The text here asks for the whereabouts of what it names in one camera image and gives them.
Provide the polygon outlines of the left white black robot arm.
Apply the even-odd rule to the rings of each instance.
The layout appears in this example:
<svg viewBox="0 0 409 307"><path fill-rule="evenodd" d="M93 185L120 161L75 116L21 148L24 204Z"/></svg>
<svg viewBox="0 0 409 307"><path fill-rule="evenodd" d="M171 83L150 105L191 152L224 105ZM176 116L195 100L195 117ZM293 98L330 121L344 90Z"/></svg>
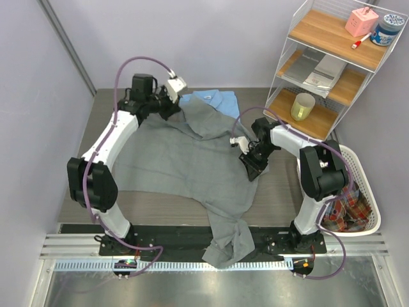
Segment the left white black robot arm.
<svg viewBox="0 0 409 307"><path fill-rule="evenodd" d="M105 231L105 239L114 241L122 255L136 247L134 227L119 205L118 186L112 167L128 139L151 114L167 120L180 111L180 92L186 82L172 73L162 86L150 74L135 74L131 87L116 101L111 119L92 147L67 164L70 197L87 209L92 220Z"/></svg>

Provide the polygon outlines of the grey long sleeve shirt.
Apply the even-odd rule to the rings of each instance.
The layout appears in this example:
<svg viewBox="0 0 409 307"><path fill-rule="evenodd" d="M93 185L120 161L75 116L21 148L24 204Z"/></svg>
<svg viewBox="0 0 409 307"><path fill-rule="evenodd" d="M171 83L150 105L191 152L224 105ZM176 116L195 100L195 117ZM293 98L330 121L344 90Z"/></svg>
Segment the grey long sleeve shirt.
<svg viewBox="0 0 409 307"><path fill-rule="evenodd" d="M231 147L235 132L254 139L238 120L197 97L168 121L151 114L128 139L114 164L122 191L173 194L192 198L207 210L213 239L203 255L223 269L254 251L242 216L253 204L258 183L250 182Z"/></svg>

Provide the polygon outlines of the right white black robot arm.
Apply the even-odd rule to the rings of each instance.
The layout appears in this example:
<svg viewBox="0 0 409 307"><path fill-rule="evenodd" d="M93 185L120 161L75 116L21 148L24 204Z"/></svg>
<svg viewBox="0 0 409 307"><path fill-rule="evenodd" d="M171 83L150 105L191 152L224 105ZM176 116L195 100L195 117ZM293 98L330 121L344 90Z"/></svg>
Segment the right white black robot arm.
<svg viewBox="0 0 409 307"><path fill-rule="evenodd" d="M266 118L258 118L252 124L252 130L256 135L255 141L245 136L229 140L231 146L238 146L242 151L239 159L250 181L264 172L268 158L275 150L284 149L300 162L304 199L300 212L289 226L284 247L297 253L308 251L320 234L318 226L325 203L331 196L338 196L350 183L339 144L309 138L288 124L270 123Z"/></svg>

